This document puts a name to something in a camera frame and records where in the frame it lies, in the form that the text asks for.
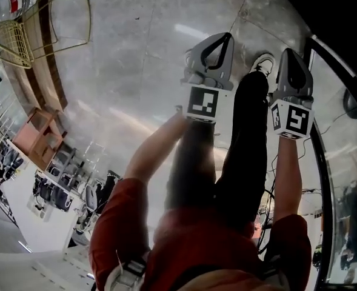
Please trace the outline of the black standing fan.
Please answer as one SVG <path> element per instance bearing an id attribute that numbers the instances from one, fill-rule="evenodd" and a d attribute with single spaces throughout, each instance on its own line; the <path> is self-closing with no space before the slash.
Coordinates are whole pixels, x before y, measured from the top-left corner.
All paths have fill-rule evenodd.
<path id="1" fill-rule="evenodd" d="M 350 119 L 357 119 L 357 102 L 354 97 L 350 94 L 349 90 L 346 89 L 342 99 L 342 105 L 345 111 L 345 114 Z"/>

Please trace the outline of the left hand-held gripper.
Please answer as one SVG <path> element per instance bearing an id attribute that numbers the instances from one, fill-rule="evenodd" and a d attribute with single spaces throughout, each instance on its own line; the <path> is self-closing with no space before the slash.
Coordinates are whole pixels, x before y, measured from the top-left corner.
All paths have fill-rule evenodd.
<path id="1" fill-rule="evenodd" d="M 214 123 L 222 109 L 232 100 L 230 75 L 234 53 L 234 39 L 228 33 L 211 35 L 190 51 L 188 67 L 181 85 L 184 89 L 183 115 L 206 123 Z M 212 65 L 207 58 L 219 50 Z"/>

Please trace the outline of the person's black trousers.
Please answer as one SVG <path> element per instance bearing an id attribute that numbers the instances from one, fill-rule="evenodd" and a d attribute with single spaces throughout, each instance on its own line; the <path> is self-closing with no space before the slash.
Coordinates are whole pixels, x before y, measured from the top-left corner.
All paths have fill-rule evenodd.
<path id="1" fill-rule="evenodd" d="M 167 210 L 213 207 L 228 226 L 239 231 L 254 222 L 267 169 L 268 90 L 268 80 L 260 71 L 241 79 L 220 178 L 215 175 L 214 124 L 190 121 L 168 179 Z"/>

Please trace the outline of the pink wooden shelf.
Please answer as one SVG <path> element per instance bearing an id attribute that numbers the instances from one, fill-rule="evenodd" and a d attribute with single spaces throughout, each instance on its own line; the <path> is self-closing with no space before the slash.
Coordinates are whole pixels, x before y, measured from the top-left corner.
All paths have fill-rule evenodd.
<path id="1" fill-rule="evenodd" d="M 61 132 L 56 119 L 58 110 L 34 108 L 12 143 L 37 168 L 45 171 L 64 141 L 66 132 Z"/>

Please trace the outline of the person's right forearm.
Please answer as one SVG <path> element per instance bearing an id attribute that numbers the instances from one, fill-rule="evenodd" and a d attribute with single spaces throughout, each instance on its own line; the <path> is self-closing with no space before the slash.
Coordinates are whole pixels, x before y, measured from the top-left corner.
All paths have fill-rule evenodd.
<path id="1" fill-rule="evenodd" d="M 302 178 L 295 140 L 279 138 L 274 192 L 274 222 L 298 213 L 302 196 Z"/>

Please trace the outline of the person's left forearm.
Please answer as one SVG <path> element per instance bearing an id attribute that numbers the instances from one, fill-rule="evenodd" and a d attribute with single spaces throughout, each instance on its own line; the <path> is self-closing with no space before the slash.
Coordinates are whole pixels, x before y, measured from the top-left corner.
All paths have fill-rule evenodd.
<path id="1" fill-rule="evenodd" d="M 125 170 L 124 179 L 137 179 L 148 184 L 188 126 L 189 120 L 182 111 L 176 112 L 139 146 Z"/>

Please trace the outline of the black mini fridge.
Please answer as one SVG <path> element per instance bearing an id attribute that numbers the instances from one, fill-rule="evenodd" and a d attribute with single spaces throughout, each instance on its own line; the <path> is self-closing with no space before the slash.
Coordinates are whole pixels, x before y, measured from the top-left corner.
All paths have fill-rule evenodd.
<path id="1" fill-rule="evenodd" d="M 317 291 L 357 291 L 357 0 L 289 0 L 312 32 L 304 59 L 313 75 L 312 143 L 322 196 L 322 257 Z"/>

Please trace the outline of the wooden platform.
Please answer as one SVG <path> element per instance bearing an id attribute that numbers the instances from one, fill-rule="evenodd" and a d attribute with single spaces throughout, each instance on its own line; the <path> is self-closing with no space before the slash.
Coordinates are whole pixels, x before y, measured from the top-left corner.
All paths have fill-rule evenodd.
<path id="1" fill-rule="evenodd" d="M 22 23 L 33 55 L 26 71 L 38 107 L 63 112 L 68 104 L 56 64 L 54 45 L 58 39 L 52 24 L 52 0 L 37 0 Z"/>

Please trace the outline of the person's red shirt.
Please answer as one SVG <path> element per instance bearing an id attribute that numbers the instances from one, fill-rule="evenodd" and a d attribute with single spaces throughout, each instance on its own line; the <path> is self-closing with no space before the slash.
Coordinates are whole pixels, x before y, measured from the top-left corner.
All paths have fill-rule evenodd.
<path id="1" fill-rule="evenodd" d="M 103 290 L 120 263 L 146 256 L 141 291 L 173 291 L 185 279 L 207 270 L 242 270 L 265 278 L 273 257 L 290 291 L 305 291 L 312 253 L 303 217 L 290 215 L 275 222 L 265 258 L 260 260 L 249 228 L 233 230 L 209 209 L 167 211 L 150 247 L 147 206 L 147 188 L 141 181 L 124 179 L 113 189 L 90 241 L 89 258 L 98 290 Z"/>

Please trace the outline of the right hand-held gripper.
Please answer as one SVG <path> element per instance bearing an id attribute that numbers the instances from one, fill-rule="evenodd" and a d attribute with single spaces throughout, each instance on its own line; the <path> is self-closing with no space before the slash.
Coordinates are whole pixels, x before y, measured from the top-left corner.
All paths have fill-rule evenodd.
<path id="1" fill-rule="evenodd" d="M 281 55 L 276 83 L 276 91 L 270 94 L 273 131 L 292 140 L 307 138 L 314 119 L 313 78 L 303 59 L 290 48 Z M 279 92 L 290 94 L 292 88 L 298 95 L 280 96 Z"/>

